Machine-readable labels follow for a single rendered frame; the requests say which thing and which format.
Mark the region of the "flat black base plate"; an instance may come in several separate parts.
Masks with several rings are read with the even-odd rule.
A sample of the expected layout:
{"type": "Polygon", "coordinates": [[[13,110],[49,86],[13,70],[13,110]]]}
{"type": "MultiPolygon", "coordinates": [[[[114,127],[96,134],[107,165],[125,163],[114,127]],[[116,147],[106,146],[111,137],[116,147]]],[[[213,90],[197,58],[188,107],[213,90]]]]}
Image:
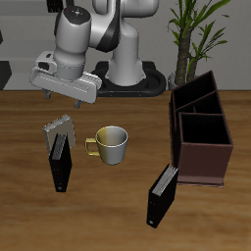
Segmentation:
{"type": "Polygon", "coordinates": [[[167,86],[166,78],[156,70],[155,64],[150,61],[142,62],[146,78],[132,86],[119,86],[105,78],[108,71],[108,62],[98,62],[94,75],[102,79],[102,85],[97,91],[98,97],[154,97],[161,95],[167,86]]]}

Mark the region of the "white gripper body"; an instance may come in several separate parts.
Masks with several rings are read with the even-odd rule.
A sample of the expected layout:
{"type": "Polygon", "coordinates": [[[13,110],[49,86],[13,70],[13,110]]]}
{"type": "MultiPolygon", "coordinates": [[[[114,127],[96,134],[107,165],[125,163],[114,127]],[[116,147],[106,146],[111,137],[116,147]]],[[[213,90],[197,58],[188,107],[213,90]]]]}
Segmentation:
{"type": "Polygon", "coordinates": [[[30,83],[36,87],[56,92],[76,100],[93,104],[102,80],[97,75],[84,72],[82,77],[74,81],[66,81],[49,75],[46,71],[34,67],[30,75],[30,83]]]}

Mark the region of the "black book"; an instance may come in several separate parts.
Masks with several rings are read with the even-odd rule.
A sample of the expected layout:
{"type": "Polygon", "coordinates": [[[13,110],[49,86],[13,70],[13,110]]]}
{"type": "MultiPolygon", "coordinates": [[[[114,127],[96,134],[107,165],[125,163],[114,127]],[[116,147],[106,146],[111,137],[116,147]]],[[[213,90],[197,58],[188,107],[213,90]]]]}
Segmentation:
{"type": "Polygon", "coordinates": [[[72,169],[70,145],[66,134],[56,134],[49,163],[55,190],[66,192],[72,169]]]}
{"type": "Polygon", "coordinates": [[[175,200],[179,168],[167,165],[148,192],[146,223],[156,228],[175,200]]]}

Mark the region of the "green pot plant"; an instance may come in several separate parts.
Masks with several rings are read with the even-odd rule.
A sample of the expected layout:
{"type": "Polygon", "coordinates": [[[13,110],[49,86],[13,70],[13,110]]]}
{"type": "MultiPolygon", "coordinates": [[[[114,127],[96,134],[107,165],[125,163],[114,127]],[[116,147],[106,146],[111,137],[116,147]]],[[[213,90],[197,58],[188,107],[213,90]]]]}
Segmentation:
{"type": "Polygon", "coordinates": [[[174,35],[174,44],[177,46],[176,71],[169,76],[173,87],[195,79],[198,62],[202,59],[208,61],[210,50],[226,44],[223,39],[224,27],[211,35],[215,21],[203,23],[229,2],[230,0],[219,0],[213,3],[213,0],[209,0],[199,10],[198,0],[177,0],[178,11],[171,9],[175,17],[168,22],[167,29],[174,35]]]}

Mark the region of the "pale yellow book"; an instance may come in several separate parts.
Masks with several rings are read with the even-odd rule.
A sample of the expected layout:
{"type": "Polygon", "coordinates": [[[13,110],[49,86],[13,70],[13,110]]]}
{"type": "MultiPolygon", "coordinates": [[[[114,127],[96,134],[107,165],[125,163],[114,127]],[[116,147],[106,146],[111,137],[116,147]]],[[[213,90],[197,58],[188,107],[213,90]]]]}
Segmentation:
{"type": "Polygon", "coordinates": [[[42,128],[42,132],[45,139],[47,153],[50,153],[53,148],[56,134],[66,134],[68,136],[70,147],[73,148],[75,146],[74,122],[68,115],[64,115],[54,122],[45,125],[42,128]]]}

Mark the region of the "dark wall fixture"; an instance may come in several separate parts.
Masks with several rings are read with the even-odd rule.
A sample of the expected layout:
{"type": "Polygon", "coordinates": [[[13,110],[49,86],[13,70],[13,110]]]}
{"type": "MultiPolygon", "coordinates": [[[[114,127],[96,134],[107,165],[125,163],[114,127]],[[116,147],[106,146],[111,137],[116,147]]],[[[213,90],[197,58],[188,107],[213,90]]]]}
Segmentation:
{"type": "Polygon", "coordinates": [[[63,10],[63,0],[46,0],[49,13],[60,13],[63,10]]]}

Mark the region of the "dark brown desk caddy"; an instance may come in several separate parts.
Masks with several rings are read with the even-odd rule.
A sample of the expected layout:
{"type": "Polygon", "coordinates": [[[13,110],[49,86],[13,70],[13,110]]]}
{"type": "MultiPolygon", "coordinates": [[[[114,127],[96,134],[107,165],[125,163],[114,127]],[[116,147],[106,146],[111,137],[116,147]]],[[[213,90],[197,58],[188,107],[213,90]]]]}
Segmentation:
{"type": "Polygon", "coordinates": [[[179,184],[224,185],[233,142],[212,72],[172,90],[170,134],[179,184]]]}

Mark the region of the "dark object at wall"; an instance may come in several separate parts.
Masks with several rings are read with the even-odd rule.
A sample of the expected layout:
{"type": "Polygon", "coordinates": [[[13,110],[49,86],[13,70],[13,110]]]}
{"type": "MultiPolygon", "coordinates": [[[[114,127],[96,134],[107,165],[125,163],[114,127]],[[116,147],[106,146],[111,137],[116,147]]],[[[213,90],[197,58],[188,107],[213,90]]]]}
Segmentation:
{"type": "Polygon", "coordinates": [[[0,61],[0,90],[5,88],[10,77],[12,76],[12,70],[8,61],[0,61]]]}

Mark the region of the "yellow and white mug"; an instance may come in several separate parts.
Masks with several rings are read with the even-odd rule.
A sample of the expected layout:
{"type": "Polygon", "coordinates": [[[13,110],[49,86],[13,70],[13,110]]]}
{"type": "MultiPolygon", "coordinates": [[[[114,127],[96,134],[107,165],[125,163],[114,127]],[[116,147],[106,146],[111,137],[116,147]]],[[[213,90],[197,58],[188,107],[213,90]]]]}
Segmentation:
{"type": "Polygon", "coordinates": [[[105,126],[96,132],[94,138],[85,139],[85,152],[89,156],[100,157],[107,165],[114,166],[124,159],[127,140],[128,134],[123,128],[114,125],[105,126]],[[90,151],[89,143],[95,143],[98,151],[90,151]]]}

